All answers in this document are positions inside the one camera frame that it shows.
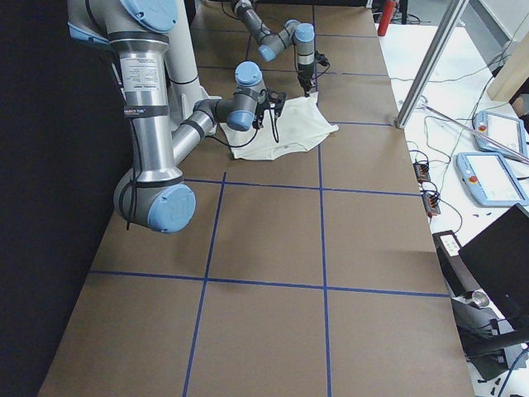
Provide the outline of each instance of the white wall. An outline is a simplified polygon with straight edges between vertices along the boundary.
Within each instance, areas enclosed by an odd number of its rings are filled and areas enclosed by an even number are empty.
[[[500,25],[509,38],[529,13],[529,0],[480,0],[492,18]],[[520,41],[529,32],[529,17],[516,34]]]

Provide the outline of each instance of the black curtain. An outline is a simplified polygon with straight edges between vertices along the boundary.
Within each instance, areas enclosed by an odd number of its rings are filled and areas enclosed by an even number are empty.
[[[66,2],[0,14],[0,395],[19,397],[45,379],[131,143],[110,70],[69,38]]]

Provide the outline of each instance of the blue tape line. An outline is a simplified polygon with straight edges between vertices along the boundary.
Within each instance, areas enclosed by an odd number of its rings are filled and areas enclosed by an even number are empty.
[[[332,397],[331,373],[331,337],[329,333],[329,297],[327,293],[327,263],[325,244],[325,206],[323,205],[323,172],[322,172],[322,147],[317,146],[317,168],[320,181],[320,228],[322,230],[322,274],[323,274],[323,310],[325,317],[325,353],[327,373],[327,397]]]
[[[401,192],[384,192],[378,190],[361,190],[361,189],[335,189],[335,188],[323,188],[326,192],[344,192],[344,193],[364,193],[364,194],[382,194],[390,196],[408,196],[408,197],[421,197],[419,193],[401,193]]]
[[[412,291],[392,291],[391,289],[366,289],[366,288],[348,288],[348,287],[327,287],[332,291],[343,292],[361,292],[364,294],[386,294],[386,295],[404,295],[404,296],[424,296],[427,298],[449,298],[449,294],[436,294],[433,292],[412,292]]]
[[[134,271],[114,271],[114,270],[91,270],[91,275],[127,275],[131,277],[149,277],[153,279],[173,279],[173,280],[193,280],[203,281],[203,277],[197,277],[192,275],[157,275],[151,273],[139,273]]]
[[[254,281],[254,280],[234,280],[234,279],[219,279],[209,278],[207,281],[221,284],[240,284],[240,285],[261,285],[264,287],[285,287],[285,288],[299,288],[299,289],[323,289],[320,285],[310,284],[293,284],[293,283],[278,283],[274,281]]]
[[[221,191],[220,191],[220,193],[218,195],[217,213],[215,214],[215,223],[213,223],[212,240],[211,240],[211,242],[209,244],[209,252],[207,254],[206,271],[204,273],[204,281],[203,281],[203,285],[202,285],[202,292],[200,294],[200,301],[198,303],[197,319],[196,319],[196,322],[195,322],[195,329],[193,331],[193,341],[191,342],[191,351],[189,352],[188,370],[186,372],[185,382],[183,384],[183,393],[182,393],[183,397],[186,397],[188,395],[189,378],[191,376],[191,369],[193,368],[193,358],[194,358],[194,354],[195,354],[195,347],[197,346],[198,329],[200,327],[200,319],[202,317],[204,297],[206,295],[207,277],[209,275],[209,267],[210,267],[210,265],[212,263],[212,254],[213,254],[213,247],[215,246],[215,236],[217,234],[218,219],[219,219],[220,214],[221,214],[222,195],[224,194],[224,182],[225,181],[226,181],[226,172],[222,176]]]
[[[222,184],[221,180],[210,180],[210,179],[190,179],[186,178],[186,182],[198,182],[200,184]]]
[[[189,182],[204,183],[204,184],[227,184],[232,186],[250,186],[258,188],[277,188],[277,189],[301,189],[301,190],[323,190],[326,192],[342,192],[342,193],[361,193],[361,194],[382,194],[391,196],[408,196],[421,197],[419,193],[404,193],[404,192],[386,192],[383,190],[364,190],[364,189],[342,189],[342,188],[316,188],[311,186],[293,186],[288,184],[254,184],[251,182],[229,182],[216,180],[201,180],[201,179],[186,179]]]
[[[312,14],[312,24],[314,23],[314,14]],[[225,32],[225,33],[248,33],[248,31],[239,31],[237,29],[208,29],[205,27],[190,27],[190,31],[217,31],[217,32]],[[378,39],[377,36],[361,36],[361,35],[331,35],[331,34],[316,34],[316,36],[327,36],[327,37],[353,37],[357,39]]]
[[[114,270],[91,270],[89,272],[92,275],[123,275],[126,277],[146,277],[153,279],[172,279],[172,280],[191,280],[191,281],[204,281],[204,277],[197,277],[191,275],[161,275],[156,273],[139,273],[134,271],[114,271]],[[366,289],[366,288],[352,288],[352,287],[339,287],[339,286],[327,286],[322,285],[310,285],[310,284],[295,284],[295,283],[279,283],[275,281],[256,281],[256,280],[234,280],[234,279],[221,279],[221,278],[207,278],[207,282],[211,283],[224,283],[224,284],[242,284],[242,285],[262,285],[264,287],[284,287],[284,288],[300,288],[300,289],[328,289],[342,292],[357,292],[367,294],[391,294],[391,295],[405,295],[405,296],[426,296],[430,298],[448,298],[448,294],[435,294],[429,292],[414,292],[414,291],[396,291],[391,289]]]
[[[246,53],[245,60],[248,60],[248,54]],[[236,67],[231,66],[206,66],[206,65],[197,65],[198,69],[219,69],[219,70],[235,70]],[[278,73],[297,73],[294,69],[260,69],[261,72],[278,72]],[[371,76],[371,77],[389,77],[387,74],[374,74],[374,73],[352,73],[352,72],[325,72],[327,75],[333,75],[336,76],[338,74],[343,74],[346,76]]]
[[[233,186],[256,186],[260,188],[279,188],[279,189],[301,189],[301,190],[319,190],[320,188],[311,186],[290,186],[287,184],[253,184],[251,182],[226,182]]]

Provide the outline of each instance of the blue joint cap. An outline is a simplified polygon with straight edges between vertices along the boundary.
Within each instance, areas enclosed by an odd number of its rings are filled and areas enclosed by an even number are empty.
[[[255,114],[247,110],[234,110],[228,116],[227,125],[235,131],[248,131]]]
[[[285,26],[290,25],[291,23],[300,23],[297,19],[289,19],[284,23]]]
[[[140,25],[155,33],[167,33],[178,20],[178,6],[175,0],[120,0]]]
[[[310,23],[300,23],[294,33],[296,39],[302,43],[309,43],[314,40],[314,26]]]
[[[94,46],[105,46],[110,48],[110,42],[101,36],[95,36],[89,31],[85,31],[80,27],[76,27],[73,23],[68,22],[69,27],[69,36],[78,41],[82,41],[84,44],[94,45]]]
[[[263,57],[263,59],[266,62],[270,62],[271,60],[275,60],[275,52],[272,51],[270,47],[267,45],[261,44],[257,51],[260,53],[260,55]]]
[[[196,207],[195,194],[187,185],[169,186],[150,206],[147,224],[156,232],[176,233],[189,223]]]
[[[263,74],[257,64],[246,60],[235,69],[235,80],[243,87],[253,87],[263,80]]]

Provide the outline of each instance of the red fire extinguisher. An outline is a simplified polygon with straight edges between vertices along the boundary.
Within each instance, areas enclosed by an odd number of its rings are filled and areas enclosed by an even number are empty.
[[[393,18],[393,13],[395,12],[396,6],[397,2],[395,0],[386,0],[384,9],[382,11],[382,18],[380,18],[379,23],[379,36],[386,36],[386,31],[388,30],[388,25]]]

